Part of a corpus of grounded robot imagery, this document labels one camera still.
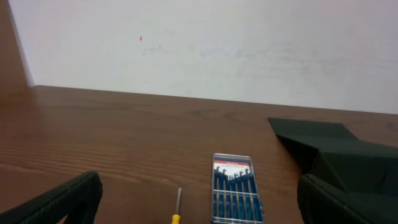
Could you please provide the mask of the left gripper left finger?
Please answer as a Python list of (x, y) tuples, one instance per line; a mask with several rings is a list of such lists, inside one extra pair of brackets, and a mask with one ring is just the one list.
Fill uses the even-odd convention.
[(1, 214), (1, 223), (93, 224), (103, 194), (97, 171), (89, 170), (68, 182)]

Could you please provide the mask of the blue precision screwdriver set case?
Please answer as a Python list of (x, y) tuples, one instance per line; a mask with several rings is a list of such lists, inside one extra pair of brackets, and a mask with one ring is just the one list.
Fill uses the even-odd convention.
[(212, 224), (264, 224), (265, 214), (249, 156), (213, 155)]

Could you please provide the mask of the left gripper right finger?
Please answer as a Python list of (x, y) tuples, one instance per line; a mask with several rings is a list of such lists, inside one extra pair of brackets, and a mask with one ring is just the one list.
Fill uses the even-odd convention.
[(347, 193), (312, 174), (298, 180), (297, 203), (306, 224), (397, 224), (397, 197)]

